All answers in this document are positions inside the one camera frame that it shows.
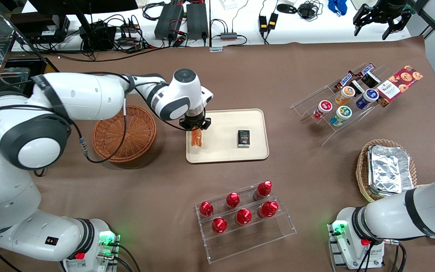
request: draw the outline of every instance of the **small black box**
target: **small black box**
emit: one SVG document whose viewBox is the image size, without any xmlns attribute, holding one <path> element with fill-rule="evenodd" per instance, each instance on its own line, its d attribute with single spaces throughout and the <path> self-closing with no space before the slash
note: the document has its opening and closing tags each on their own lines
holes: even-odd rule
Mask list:
<svg viewBox="0 0 435 272">
<path fill-rule="evenodd" d="M 238 130 L 238 146 L 249 147 L 249 130 Z"/>
</svg>

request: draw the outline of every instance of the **beige tray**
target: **beige tray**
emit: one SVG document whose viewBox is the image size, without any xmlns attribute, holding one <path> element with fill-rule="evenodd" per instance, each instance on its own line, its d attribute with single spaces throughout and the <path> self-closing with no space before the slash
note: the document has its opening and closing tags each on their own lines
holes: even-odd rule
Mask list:
<svg viewBox="0 0 435 272">
<path fill-rule="evenodd" d="M 186 132 L 186 158 L 193 164 L 264 160 L 270 154 L 263 111 L 207 111 L 211 125 L 202 131 L 202 147 L 190 145 L 191 132 Z M 238 130 L 249 130 L 249 147 L 238 148 Z"/>
</svg>

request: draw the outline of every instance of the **green indicator light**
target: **green indicator light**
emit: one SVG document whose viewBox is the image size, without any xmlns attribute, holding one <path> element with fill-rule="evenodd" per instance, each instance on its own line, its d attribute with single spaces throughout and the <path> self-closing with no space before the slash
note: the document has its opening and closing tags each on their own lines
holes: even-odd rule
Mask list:
<svg viewBox="0 0 435 272">
<path fill-rule="evenodd" d="M 102 244 L 107 245 L 108 243 L 112 243 L 114 239 L 115 239 L 115 234 L 110 230 L 102 231 L 99 234 L 99 242 Z"/>
</svg>

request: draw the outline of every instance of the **wicker basket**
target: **wicker basket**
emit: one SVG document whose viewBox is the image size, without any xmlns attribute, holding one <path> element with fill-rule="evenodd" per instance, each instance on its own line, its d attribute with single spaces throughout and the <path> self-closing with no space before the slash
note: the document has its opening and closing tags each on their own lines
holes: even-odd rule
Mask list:
<svg viewBox="0 0 435 272">
<path fill-rule="evenodd" d="M 156 123 L 150 113 L 141 107 L 127 105 L 127 132 L 119 151 L 110 162 L 130 162 L 143 155 L 156 137 Z M 114 117 L 98 121 L 93 129 L 93 149 L 102 158 L 115 152 L 124 131 L 123 111 Z"/>
<path fill-rule="evenodd" d="M 357 162 L 357 171 L 355 172 L 355 174 L 357 175 L 357 182 L 359 184 L 360 192 L 362 193 L 362 195 L 364 195 L 364 197 L 369 202 L 373 202 L 375 200 L 379 200 L 380 198 L 383 198 L 383 196 L 373 195 L 370 192 L 369 186 L 368 186 L 368 156 L 367 156 L 367 152 L 368 152 L 368 148 L 370 146 L 373 146 L 373 145 L 402 148 L 399 144 L 394 143 L 394 142 L 389 141 L 389 140 L 385 140 L 385 139 L 370 141 L 364 146 L 364 148 L 362 148 L 362 151 L 360 152 L 360 155 L 359 155 L 359 160 Z M 412 177 L 412 182 L 414 184 L 414 187 L 416 187 L 417 186 L 416 166 L 414 165 L 412 158 L 410 159 L 409 171 L 410 171 L 410 175 Z"/>
</svg>

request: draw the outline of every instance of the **cookie package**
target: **cookie package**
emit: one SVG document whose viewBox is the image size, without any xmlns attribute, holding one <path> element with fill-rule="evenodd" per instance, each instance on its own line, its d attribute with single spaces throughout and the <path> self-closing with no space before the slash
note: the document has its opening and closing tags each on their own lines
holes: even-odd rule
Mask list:
<svg viewBox="0 0 435 272">
<path fill-rule="evenodd" d="M 377 102 L 382 107 L 387 106 L 421 78 L 423 78 L 421 73 L 417 72 L 409 65 L 406 65 L 376 88 L 379 94 Z"/>
</svg>

